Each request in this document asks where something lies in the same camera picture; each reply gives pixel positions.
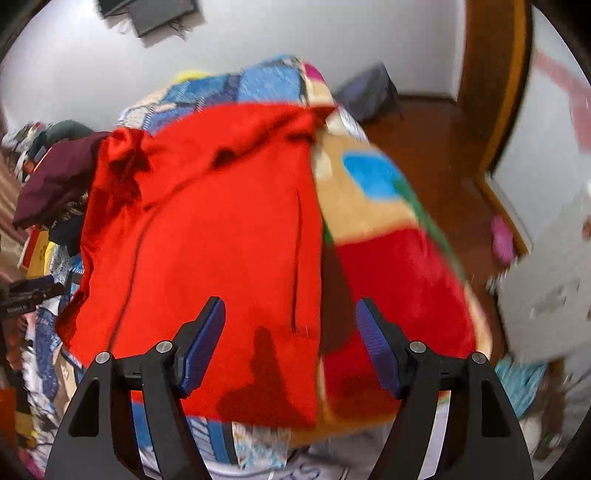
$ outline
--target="yellow cloth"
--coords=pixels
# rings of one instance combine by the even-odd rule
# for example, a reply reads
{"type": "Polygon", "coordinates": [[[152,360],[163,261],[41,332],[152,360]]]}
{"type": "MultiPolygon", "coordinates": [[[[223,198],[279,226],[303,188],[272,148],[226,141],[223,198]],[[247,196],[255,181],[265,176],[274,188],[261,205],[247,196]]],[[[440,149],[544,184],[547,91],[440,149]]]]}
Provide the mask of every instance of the yellow cloth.
{"type": "Polygon", "coordinates": [[[45,274],[45,253],[47,245],[49,245],[49,232],[42,230],[39,232],[39,236],[35,242],[33,256],[31,257],[31,263],[27,270],[27,278],[42,277],[45,274]]]}
{"type": "Polygon", "coordinates": [[[183,83],[188,80],[197,80],[197,79],[204,79],[205,77],[209,77],[210,74],[201,72],[200,70],[183,70],[182,72],[178,72],[173,80],[173,85],[177,83],[183,83]]]}
{"type": "Polygon", "coordinates": [[[43,268],[44,275],[49,275],[49,264],[53,258],[53,250],[55,247],[56,245],[53,242],[49,242],[49,244],[47,244],[47,248],[45,250],[45,267],[43,268]]]}

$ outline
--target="blue gripper pad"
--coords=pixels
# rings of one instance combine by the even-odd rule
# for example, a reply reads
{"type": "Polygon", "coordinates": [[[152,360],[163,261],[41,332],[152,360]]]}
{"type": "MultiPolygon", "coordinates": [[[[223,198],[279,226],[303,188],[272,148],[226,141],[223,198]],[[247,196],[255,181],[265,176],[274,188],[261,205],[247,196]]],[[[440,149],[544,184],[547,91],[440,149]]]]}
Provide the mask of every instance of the blue gripper pad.
{"type": "Polygon", "coordinates": [[[226,306],[218,297],[210,297],[193,322],[184,324],[174,343],[177,352],[174,373],[181,393],[188,397],[203,381],[213,351],[226,321],[226,306]]]}
{"type": "Polygon", "coordinates": [[[380,323],[385,322],[383,318],[377,319],[375,315],[381,315],[377,308],[371,303],[370,309],[365,299],[359,300],[355,307],[355,321],[357,330],[361,334],[365,349],[378,375],[379,384],[384,390],[390,392],[394,398],[400,398],[402,385],[399,378],[398,360],[390,348],[386,337],[380,329],[380,323]]]}

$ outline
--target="pink slipper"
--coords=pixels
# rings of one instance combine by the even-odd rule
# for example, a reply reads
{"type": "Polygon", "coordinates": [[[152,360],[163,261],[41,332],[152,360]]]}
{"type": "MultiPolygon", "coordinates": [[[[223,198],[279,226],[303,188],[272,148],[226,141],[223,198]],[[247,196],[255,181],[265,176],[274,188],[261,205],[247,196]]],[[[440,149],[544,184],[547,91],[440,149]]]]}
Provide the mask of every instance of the pink slipper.
{"type": "Polygon", "coordinates": [[[492,252],[503,265],[511,265],[515,258],[513,247],[513,232],[501,215],[492,219],[492,252]]]}

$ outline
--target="bed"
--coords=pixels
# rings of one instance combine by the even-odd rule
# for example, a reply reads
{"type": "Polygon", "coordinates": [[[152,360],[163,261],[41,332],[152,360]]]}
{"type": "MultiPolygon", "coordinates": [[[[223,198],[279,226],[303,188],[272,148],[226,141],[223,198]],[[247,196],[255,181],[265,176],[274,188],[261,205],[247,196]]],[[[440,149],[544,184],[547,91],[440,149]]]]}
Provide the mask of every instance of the bed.
{"type": "MultiPolygon", "coordinates": [[[[445,236],[394,162],[335,105],[322,74],[311,64],[282,56],[238,73],[187,79],[126,108],[118,126],[157,135],[171,122],[234,102],[334,108],[317,132],[311,158],[324,220],[316,425],[287,429],[187,418],[208,466],[248,472],[284,468],[298,448],[381,428],[395,418],[398,403],[380,387],[355,329],[355,302],[361,297],[371,296],[388,320],[437,353],[467,356],[476,349],[489,356],[492,344],[482,310],[445,236]]],[[[70,257],[60,246],[48,252],[46,273],[64,283],[66,293],[40,306],[27,333],[32,347],[23,354],[24,379],[37,444],[31,454],[42,471],[84,371],[55,332],[56,318],[83,271],[80,255],[70,257]]],[[[441,397],[442,405],[448,401],[441,397]]],[[[134,403],[133,409],[142,460],[156,472],[143,406],[134,403]]]]}

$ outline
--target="wooden floor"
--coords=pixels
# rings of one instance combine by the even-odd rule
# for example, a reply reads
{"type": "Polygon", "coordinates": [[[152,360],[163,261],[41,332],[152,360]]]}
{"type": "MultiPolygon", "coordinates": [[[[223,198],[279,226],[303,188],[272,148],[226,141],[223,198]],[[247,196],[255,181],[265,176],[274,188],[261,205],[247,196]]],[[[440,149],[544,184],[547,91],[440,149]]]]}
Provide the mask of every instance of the wooden floor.
{"type": "Polygon", "coordinates": [[[402,118],[389,114],[364,125],[369,139],[406,175],[421,202],[446,233],[486,313],[494,362],[506,350],[487,279],[503,267],[492,256],[494,212],[472,180],[483,144],[473,140],[458,108],[445,101],[407,99],[402,118]]]}

